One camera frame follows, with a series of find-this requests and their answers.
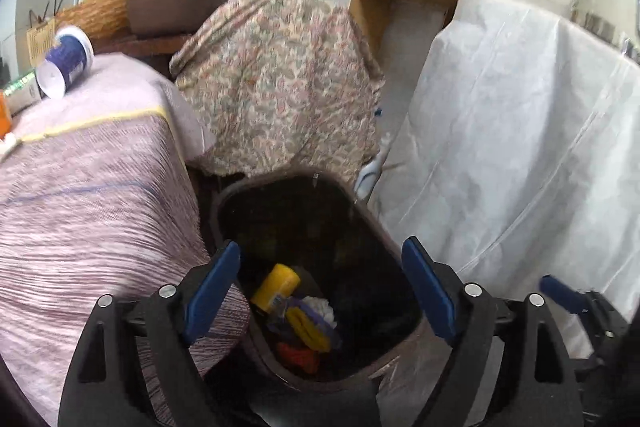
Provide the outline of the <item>blue snack bag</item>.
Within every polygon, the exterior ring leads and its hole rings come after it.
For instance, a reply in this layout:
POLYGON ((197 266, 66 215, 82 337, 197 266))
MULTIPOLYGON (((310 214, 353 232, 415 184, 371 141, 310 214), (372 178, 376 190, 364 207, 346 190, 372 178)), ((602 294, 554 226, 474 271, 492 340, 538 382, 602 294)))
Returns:
POLYGON ((321 317, 312 312, 302 299, 288 297, 274 310, 274 313, 292 329, 307 348, 319 353, 329 353, 341 347, 342 340, 337 334, 337 325, 332 329, 321 317))

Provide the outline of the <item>white tissue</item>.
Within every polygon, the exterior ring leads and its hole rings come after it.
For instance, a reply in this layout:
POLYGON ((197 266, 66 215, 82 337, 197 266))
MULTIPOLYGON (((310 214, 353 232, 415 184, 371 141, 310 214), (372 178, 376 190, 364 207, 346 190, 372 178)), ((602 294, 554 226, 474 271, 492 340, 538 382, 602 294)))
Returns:
POLYGON ((311 309, 312 312, 321 317, 326 324, 329 324, 332 329, 335 329, 337 323, 334 317, 334 311, 329 301, 324 298, 306 296, 302 299, 303 303, 311 309))

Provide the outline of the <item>orange mesh net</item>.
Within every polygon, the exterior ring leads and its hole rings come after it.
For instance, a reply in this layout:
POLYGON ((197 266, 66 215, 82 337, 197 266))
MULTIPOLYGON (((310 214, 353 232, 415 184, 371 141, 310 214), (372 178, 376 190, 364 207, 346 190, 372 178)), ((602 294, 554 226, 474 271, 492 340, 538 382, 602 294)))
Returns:
POLYGON ((277 343, 277 352, 284 365, 299 369, 306 375, 314 375, 320 366, 320 355, 307 347, 277 343))

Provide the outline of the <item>black trash bin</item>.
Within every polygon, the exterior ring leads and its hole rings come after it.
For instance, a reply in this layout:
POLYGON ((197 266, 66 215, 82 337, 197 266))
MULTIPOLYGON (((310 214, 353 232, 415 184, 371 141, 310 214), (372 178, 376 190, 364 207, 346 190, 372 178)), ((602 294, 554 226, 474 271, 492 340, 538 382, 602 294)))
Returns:
POLYGON ((329 301, 340 347, 304 373, 277 351, 262 312, 250 312, 242 341, 266 376, 296 391, 338 392, 387 373, 416 342, 422 312, 402 271, 398 245, 332 173, 288 168, 244 178, 214 195, 209 230, 241 249, 238 284, 252 297, 281 263, 299 273, 297 295, 329 301))

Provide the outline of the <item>white cloth cover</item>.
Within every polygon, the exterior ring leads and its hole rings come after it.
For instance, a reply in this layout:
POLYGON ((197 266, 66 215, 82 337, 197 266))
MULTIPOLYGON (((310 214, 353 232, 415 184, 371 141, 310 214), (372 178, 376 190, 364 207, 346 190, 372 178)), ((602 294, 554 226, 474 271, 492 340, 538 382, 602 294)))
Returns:
POLYGON ((521 0, 459 0, 370 205, 492 295, 553 275, 639 304, 639 67, 521 0))

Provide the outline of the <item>purple striped tablecloth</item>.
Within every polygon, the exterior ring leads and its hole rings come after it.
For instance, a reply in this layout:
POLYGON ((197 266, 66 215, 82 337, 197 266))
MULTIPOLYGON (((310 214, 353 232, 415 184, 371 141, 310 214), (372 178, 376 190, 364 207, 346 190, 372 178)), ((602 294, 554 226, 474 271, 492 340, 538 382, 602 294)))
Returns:
POLYGON ((188 175, 213 135, 122 54, 18 115, 1 164, 1 355, 44 425, 100 296, 141 298, 208 260, 188 175))

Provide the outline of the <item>white crumpled napkin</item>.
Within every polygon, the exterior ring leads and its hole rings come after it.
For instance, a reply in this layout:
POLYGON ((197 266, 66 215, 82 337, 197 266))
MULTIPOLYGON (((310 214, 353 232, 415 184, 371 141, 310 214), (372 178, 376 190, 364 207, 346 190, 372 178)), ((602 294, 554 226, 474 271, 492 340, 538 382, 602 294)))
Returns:
POLYGON ((14 133, 8 133, 0 140, 0 161, 4 161, 20 144, 21 140, 14 133))

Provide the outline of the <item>orange drink bottle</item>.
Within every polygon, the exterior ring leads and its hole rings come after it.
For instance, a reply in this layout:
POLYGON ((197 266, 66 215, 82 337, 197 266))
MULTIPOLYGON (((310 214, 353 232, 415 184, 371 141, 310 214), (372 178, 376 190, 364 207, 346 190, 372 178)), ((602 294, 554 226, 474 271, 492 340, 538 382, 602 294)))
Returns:
POLYGON ((6 98, 3 93, 0 93, 0 139, 4 137, 12 129, 12 118, 9 107, 6 105, 6 98))

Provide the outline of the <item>white electric kettle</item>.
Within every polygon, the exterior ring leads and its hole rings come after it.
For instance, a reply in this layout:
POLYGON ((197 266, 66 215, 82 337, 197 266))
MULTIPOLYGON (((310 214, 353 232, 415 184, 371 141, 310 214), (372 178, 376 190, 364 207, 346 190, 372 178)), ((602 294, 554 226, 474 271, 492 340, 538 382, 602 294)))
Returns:
POLYGON ((570 20, 639 62, 639 0, 574 0, 570 20))

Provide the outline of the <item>green flat packet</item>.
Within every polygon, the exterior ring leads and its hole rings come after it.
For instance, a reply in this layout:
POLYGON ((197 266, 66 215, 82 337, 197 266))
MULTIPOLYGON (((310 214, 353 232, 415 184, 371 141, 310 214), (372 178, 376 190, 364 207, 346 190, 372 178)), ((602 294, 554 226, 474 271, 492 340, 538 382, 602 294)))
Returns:
POLYGON ((2 89, 2 94, 11 115, 16 115, 23 109, 39 103, 42 100, 42 93, 36 72, 31 70, 22 77, 10 81, 2 89))

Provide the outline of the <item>wooden side cabinet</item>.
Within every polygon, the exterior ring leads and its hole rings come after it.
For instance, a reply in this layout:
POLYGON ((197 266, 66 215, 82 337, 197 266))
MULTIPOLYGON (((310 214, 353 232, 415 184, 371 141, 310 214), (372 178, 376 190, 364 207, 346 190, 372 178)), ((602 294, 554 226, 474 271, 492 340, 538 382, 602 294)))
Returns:
POLYGON ((432 40, 454 18, 459 0, 350 0, 349 13, 384 66, 395 40, 426 35, 432 40))

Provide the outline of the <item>blue white paper cup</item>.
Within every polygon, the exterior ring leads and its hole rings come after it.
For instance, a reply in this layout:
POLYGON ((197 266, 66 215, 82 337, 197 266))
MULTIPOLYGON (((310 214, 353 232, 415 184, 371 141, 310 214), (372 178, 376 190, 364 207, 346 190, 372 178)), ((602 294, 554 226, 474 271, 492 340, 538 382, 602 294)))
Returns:
POLYGON ((62 98, 73 84, 92 67, 92 43, 82 29, 65 26, 54 36, 54 45, 36 67, 40 91, 47 98, 62 98))

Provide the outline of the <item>floral cloth cover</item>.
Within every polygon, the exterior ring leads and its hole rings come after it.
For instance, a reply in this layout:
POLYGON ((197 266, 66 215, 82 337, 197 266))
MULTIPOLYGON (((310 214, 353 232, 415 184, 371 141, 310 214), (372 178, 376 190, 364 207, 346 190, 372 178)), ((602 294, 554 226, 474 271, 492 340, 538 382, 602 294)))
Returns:
POLYGON ((285 167, 356 181, 378 153, 384 75, 348 9, 330 0, 233 0, 169 64, 212 143, 193 165, 259 176, 285 167))

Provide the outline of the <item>woven utensil holder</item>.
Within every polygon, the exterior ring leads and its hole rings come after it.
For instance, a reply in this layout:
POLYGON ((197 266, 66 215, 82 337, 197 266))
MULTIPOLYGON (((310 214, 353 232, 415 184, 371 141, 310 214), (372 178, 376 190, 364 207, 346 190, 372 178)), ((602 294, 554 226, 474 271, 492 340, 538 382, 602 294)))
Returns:
POLYGON ((37 67, 52 48, 56 33, 54 18, 35 24, 26 32, 29 63, 32 68, 37 67))

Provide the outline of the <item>wicker basket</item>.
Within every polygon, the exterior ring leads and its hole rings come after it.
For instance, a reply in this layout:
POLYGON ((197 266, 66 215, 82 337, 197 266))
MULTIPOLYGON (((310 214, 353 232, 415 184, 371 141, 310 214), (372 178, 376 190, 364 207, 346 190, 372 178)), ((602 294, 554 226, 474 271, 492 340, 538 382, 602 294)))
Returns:
POLYGON ((77 26, 92 40, 129 34, 126 0, 85 0, 58 12, 56 27, 77 26))

